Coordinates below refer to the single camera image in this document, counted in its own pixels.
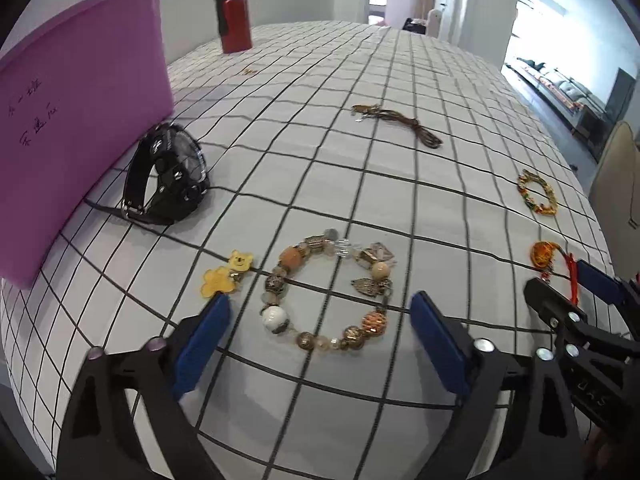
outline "red water bottle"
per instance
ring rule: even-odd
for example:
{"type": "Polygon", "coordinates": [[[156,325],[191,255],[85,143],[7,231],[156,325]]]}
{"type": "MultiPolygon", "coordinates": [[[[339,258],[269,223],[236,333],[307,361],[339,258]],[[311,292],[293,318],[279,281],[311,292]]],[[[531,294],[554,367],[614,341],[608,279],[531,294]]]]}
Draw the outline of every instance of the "red water bottle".
{"type": "Polygon", "coordinates": [[[215,0],[222,52],[231,54],[252,47],[246,0],[215,0]]]}

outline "brown cord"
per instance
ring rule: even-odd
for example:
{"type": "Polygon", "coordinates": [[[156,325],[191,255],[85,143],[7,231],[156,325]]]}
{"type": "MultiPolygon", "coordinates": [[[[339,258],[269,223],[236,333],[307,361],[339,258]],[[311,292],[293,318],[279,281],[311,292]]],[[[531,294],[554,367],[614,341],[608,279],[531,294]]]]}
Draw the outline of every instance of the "brown cord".
{"type": "Polygon", "coordinates": [[[365,117],[376,117],[383,121],[398,121],[410,127],[420,141],[428,148],[437,148],[442,144],[442,140],[431,133],[427,128],[420,124],[418,119],[410,119],[394,110],[383,110],[377,105],[354,105],[351,107],[351,113],[359,113],[365,117]]]}

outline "watch face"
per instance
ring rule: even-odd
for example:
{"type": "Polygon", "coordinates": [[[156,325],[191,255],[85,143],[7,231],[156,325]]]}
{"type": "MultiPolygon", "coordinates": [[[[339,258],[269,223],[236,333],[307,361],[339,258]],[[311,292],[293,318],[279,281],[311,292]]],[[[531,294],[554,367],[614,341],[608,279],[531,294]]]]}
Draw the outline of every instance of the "watch face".
{"type": "Polygon", "coordinates": [[[175,133],[174,153],[191,180],[201,182],[206,176],[204,157],[196,142],[184,131],[175,133]]]}

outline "red tassel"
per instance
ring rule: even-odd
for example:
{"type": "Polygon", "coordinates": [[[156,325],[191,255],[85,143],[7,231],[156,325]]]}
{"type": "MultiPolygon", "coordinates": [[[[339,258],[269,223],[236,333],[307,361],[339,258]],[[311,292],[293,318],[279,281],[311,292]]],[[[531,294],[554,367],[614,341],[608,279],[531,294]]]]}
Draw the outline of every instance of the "red tassel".
{"type": "Polygon", "coordinates": [[[578,306],[578,266],[575,264],[574,255],[568,254],[564,258],[569,269],[569,279],[571,280],[571,303],[578,306]]]}

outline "table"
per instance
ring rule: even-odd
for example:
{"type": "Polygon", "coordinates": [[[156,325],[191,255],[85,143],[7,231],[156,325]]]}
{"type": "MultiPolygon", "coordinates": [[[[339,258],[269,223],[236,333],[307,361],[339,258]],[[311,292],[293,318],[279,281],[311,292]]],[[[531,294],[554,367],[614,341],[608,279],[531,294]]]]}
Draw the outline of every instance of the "table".
{"type": "MultiPolygon", "coordinates": [[[[531,354],[552,344],[522,295],[538,275],[529,261],[535,241],[555,241],[612,274],[578,181],[497,68],[432,38],[346,22],[257,27],[254,44],[225,56],[213,41],[169,67],[175,117],[212,168],[196,214],[141,228],[81,204],[34,287],[3,283],[1,336],[16,399],[52,464],[90,346],[129,351],[167,335],[200,311],[204,272],[234,249],[252,252],[257,272],[232,294],[232,327],[181,401],[229,480],[414,478],[454,399],[412,332],[413,293],[428,291],[472,336],[531,354]],[[417,117],[443,145],[431,150],[404,126],[350,113],[376,102],[417,117]],[[515,185],[523,169],[556,190],[557,216],[525,206],[515,185]],[[258,314],[280,251],[327,228],[380,241],[398,261],[388,330],[360,352],[309,354],[267,333],[258,314]]],[[[132,153],[92,200],[120,201],[132,153]]],[[[556,271],[567,274],[561,260],[556,271]]],[[[335,258],[306,265],[284,303],[294,325],[333,337],[358,324],[371,306],[350,281],[365,275],[335,258]]],[[[566,278],[551,283],[569,295],[566,278]]],[[[624,330],[614,308],[582,289],[580,306],[593,324],[624,330]]],[[[498,429],[507,402],[496,407],[498,429]]],[[[165,472],[143,406],[135,421],[152,465],[165,472]]]]}

